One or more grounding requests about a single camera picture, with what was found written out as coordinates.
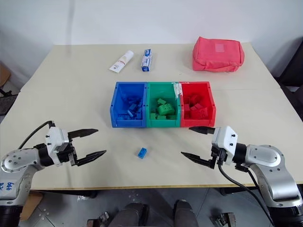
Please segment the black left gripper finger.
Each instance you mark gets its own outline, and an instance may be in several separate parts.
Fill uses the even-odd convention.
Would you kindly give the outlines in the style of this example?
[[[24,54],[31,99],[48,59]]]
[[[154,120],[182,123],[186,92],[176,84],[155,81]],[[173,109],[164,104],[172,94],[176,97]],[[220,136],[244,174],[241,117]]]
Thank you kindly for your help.
[[[80,129],[80,130],[68,132],[68,138],[69,139],[73,139],[73,138],[77,138],[77,137],[82,138],[82,137],[89,136],[96,132],[98,132],[97,129]]]
[[[75,161],[75,164],[77,166],[82,166],[85,165],[87,163],[93,162],[94,160],[98,159],[99,157],[101,157],[102,155],[104,155],[106,153],[106,150],[102,150],[102,151],[97,151],[97,152],[93,152],[90,153],[88,155],[86,155],[84,158],[81,158],[79,160]]]

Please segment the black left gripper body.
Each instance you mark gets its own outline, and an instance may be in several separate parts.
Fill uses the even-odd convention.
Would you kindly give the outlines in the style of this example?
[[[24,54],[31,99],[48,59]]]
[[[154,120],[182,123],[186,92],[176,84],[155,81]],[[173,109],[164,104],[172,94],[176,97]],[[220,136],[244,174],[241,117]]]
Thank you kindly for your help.
[[[79,165],[78,157],[72,144],[72,140],[69,141],[65,149],[57,153],[57,156],[61,163],[70,162],[71,166]]]

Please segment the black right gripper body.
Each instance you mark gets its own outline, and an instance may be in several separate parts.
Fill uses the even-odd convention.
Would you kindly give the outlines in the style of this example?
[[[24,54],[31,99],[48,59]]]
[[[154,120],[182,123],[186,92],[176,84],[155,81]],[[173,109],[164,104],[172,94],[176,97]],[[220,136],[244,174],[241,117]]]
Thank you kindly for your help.
[[[223,148],[218,148],[218,147],[212,145],[211,157],[212,157],[212,159],[210,160],[210,168],[214,169],[215,164],[217,164],[218,166],[223,165],[223,163],[227,159],[227,152]]]

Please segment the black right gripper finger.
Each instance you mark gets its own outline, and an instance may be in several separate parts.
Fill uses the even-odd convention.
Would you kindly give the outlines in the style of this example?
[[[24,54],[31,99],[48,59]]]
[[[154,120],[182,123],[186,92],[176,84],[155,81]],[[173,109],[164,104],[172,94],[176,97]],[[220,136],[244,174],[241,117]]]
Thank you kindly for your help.
[[[214,134],[215,132],[215,128],[206,127],[206,126],[194,126],[194,127],[190,127],[189,130],[205,135]]]
[[[194,154],[191,154],[191,153],[187,153],[187,152],[181,152],[181,154],[184,155],[189,160],[191,160],[191,161],[193,161],[197,164],[200,164],[200,165],[203,165],[203,166],[206,166],[206,167],[210,167],[210,161],[209,160],[201,159],[200,156],[197,156],[197,155],[194,155]]]

